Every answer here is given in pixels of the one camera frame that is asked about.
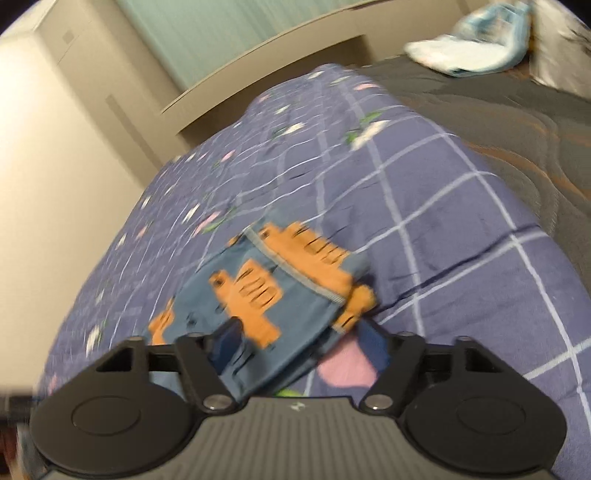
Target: round black pad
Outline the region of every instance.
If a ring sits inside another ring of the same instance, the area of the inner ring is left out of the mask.
[[[134,401],[123,397],[96,397],[79,405],[72,422],[91,435],[116,435],[129,430],[141,418]]]
[[[40,453],[83,476],[136,475],[166,461],[191,428],[188,405],[173,392],[120,372],[75,378],[31,419]]]
[[[558,407],[513,375],[452,379],[422,392],[405,423],[426,454],[453,469],[514,475],[549,468],[564,442]]]

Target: screw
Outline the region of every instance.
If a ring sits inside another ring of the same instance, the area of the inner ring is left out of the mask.
[[[223,411],[229,409],[234,401],[227,395],[209,395],[203,400],[203,406],[212,411]]]
[[[387,395],[370,395],[365,399],[365,405],[372,410],[386,410],[393,405],[394,401]]]

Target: logo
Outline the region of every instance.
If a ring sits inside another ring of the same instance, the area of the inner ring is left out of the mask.
[[[304,410],[305,407],[306,407],[306,405],[304,405],[301,401],[297,401],[297,402],[292,403],[290,405],[290,408],[293,411],[301,411],[301,410]]]

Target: orange pattern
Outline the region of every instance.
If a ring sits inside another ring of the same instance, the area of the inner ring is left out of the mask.
[[[259,235],[269,250],[300,274],[337,295],[349,297],[353,277],[339,268],[347,255],[345,250],[317,237],[299,223],[283,231],[268,223]]]
[[[345,305],[343,313],[333,323],[332,328],[337,332],[349,332],[365,312],[376,305],[374,292],[367,285],[356,285]]]
[[[253,259],[244,263],[236,279],[222,270],[213,274],[209,283],[228,315],[241,319],[244,335],[260,348],[266,348],[281,336],[279,328],[264,313],[283,293],[272,275]]]
[[[173,299],[170,299],[162,313],[155,317],[148,325],[148,330],[152,334],[152,345],[165,345],[164,331],[174,322]]]

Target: bedspread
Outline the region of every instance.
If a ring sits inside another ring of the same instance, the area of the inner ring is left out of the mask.
[[[78,295],[41,389],[143,334],[210,254],[273,206],[368,255],[388,330],[471,336],[558,402],[569,436],[556,471],[586,476],[591,301],[572,265],[477,153],[335,65],[270,89],[161,170]],[[374,379],[348,336],[292,390],[358,401]]]

